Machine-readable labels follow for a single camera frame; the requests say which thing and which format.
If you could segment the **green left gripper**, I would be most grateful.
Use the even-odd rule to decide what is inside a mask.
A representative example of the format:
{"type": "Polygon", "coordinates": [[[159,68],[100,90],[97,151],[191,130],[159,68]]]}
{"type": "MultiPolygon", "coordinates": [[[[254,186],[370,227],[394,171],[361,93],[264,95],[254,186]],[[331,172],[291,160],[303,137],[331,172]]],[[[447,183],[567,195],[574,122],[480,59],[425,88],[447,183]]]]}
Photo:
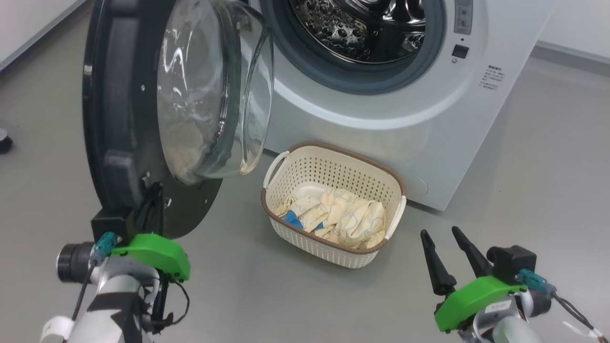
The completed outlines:
{"type": "Polygon", "coordinates": [[[161,332],[168,326],[175,326],[190,310],[190,296],[183,285],[189,280],[191,263],[188,255],[178,243],[166,239],[164,235],[165,198],[160,182],[152,185],[151,191],[144,194],[143,202],[135,211],[136,233],[146,227],[148,213],[152,206],[151,232],[138,234],[125,247],[116,247],[111,259],[118,264],[121,273],[133,276],[140,282],[138,293],[143,293],[143,326],[150,332],[161,332]],[[183,315],[175,319],[173,313],[165,312],[169,286],[179,287],[186,300],[183,315]]]}

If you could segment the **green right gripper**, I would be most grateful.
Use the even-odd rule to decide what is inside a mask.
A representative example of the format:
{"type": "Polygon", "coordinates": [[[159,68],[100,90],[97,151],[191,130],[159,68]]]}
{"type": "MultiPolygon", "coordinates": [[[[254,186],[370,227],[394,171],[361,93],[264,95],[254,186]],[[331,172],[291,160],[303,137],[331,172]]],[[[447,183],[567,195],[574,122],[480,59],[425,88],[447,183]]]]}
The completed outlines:
{"type": "Polygon", "coordinates": [[[499,302],[510,294],[527,291],[524,284],[509,285],[492,275],[492,265],[486,257],[471,243],[459,227],[453,226],[452,233],[459,248],[466,254],[475,279],[455,291],[456,279],[449,274],[436,252],[436,245],[427,230],[421,230],[427,269],[433,287],[438,296],[448,296],[434,314],[434,320],[440,332],[451,332],[463,327],[479,311],[499,302]]]}

